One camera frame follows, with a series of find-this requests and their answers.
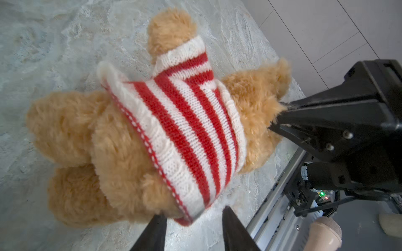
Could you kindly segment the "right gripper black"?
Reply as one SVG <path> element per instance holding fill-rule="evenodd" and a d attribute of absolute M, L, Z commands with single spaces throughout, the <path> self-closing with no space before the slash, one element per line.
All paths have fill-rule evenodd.
<path fill-rule="evenodd" d="M 402 68 L 396 60 L 355 63 L 342 84 L 292 101 L 277 122 L 271 131 L 314 156 L 307 167 L 313 188 L 359 197 L 401 193 Z"/>

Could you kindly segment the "right green circuit board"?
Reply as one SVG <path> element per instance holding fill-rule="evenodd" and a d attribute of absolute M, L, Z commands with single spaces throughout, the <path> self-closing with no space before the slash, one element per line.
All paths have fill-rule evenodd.
<path fill-rule="evenodd" d="M 332 203 L 335 200 L 336 192 L 333 190 L 318 190 L 318 197 L 315 199 L 317 205 Z"/>

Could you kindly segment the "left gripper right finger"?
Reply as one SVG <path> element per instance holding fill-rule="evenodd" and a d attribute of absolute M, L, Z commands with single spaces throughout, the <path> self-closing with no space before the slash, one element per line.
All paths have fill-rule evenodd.
<path fill-rule="evenodd" d="M 225 251 L 260 251 L 253 238 L 229 206 L 225 206 L 223 210 L 222 223 Z"/>

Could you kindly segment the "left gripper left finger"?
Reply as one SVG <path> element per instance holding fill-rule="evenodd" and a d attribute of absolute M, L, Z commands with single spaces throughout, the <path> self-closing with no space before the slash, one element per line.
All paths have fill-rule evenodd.
<path fill-rule="evenodd" d="M 167 218 L 155 215 L 143 230 L 130 251 L 164 251 Z"/>

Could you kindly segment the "aluminium front rail frame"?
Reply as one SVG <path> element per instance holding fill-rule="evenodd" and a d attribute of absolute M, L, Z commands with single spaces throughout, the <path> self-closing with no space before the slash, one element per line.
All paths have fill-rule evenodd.
<path fill-rule="evenodd" d="M 322 211 L 296 217 L 285 187 L 296 174 L 306 151 L 298 149 L 274 188 L 247 226 L 247 231 L 262 251 L 302 251 L 307 243 L 310 224 L 322 216 Z"/>

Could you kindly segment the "red white striped sweater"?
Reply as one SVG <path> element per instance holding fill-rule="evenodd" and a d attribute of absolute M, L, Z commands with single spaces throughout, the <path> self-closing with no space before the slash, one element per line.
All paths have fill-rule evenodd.
<path fill-rule="evenodd" d="M 201 37 L 158 56 L 152 78 L 131 82 L 112 64 L 101 85 L 140 134 L 159 175 L 191 225 L 243 167 L 247 140 L 225 85 L 214 77 Z"/>

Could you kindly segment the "brown teddy bear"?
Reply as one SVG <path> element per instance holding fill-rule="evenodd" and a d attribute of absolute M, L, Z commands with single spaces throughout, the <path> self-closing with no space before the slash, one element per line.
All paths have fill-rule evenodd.
<path fill-rule="evenodd" d="M 198 36 L 186 11 L 160 12 L 148 25 L 154 68 L 158 56 Z M 289 89 L 291 68 L 279 59 L 218 80 L 235 103 L 247 140 L 245 163 L 234 178 L 262 167 L 280 142 L 269 127 L 286 110 L 280 99 Z M 48 205 L 64 224 L 87 228 L 143 222 L 160 214 L 178 222 L 183 216 L 140 134 L 104 87 L 88 94 L 52 93 L 35 101 L 27 128 L 36 148 L 58 165 L 49 182 Z"/>

